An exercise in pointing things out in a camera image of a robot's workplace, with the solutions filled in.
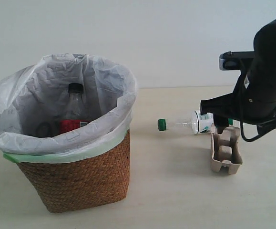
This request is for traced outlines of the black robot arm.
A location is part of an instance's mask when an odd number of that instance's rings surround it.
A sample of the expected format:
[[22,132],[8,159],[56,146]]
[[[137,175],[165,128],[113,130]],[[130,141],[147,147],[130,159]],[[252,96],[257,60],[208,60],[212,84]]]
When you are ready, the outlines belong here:
[[276,19],[256,33],[253,46],[220,55],[220,70],[241,74],[232,93],[200,102],[200,113],[212,113],[217,127],[225,129],[229,119],[255,125],[257,136],[242,137],[250,142],[276,129]]

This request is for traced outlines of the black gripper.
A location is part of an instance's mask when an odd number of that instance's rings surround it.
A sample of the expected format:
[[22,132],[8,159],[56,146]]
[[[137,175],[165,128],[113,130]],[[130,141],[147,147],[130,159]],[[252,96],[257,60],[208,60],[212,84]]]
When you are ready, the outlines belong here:
[[[276,129],[276,71],[249,71],[240,84],[239,105],[243,122],[257,124],[257,133],[266,135]],[[221,134],[229,119],[238,120],[233,93],[200,101],[200,114],[212,113],[217,132]]]

